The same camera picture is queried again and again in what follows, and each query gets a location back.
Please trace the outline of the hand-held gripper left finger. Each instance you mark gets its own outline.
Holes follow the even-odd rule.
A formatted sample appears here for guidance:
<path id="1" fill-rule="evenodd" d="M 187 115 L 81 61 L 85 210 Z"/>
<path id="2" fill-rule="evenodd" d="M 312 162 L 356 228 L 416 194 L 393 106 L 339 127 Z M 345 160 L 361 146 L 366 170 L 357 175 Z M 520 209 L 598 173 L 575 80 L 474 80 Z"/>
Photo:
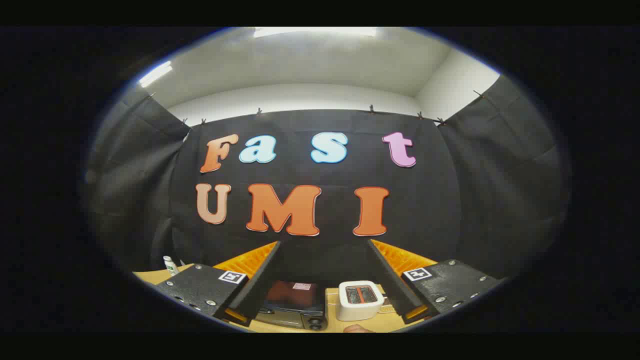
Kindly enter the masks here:
<path id="1" fill-rule="evenodd" d="M 281 247 L 280 241 L 265 240 L 178 240 L 155 244 L 154 264 L 162 256 L 189 264 L 160 281 L 157 290 L 192 312 L 248 326 L 277 277 Z"/>

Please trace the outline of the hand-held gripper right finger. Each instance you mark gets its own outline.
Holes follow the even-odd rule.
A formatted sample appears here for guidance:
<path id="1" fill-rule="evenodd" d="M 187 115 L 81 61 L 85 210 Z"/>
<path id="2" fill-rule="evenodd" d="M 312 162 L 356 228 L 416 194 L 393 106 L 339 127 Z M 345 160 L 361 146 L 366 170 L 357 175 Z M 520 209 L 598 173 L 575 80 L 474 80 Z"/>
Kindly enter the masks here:
<path id="1" fill-rule="evenodd" d="M 377 282 L 406 325 L 452 312 L 505 282 L 458 259 L 437 262 L 374 239 L 367 251 Z"/>

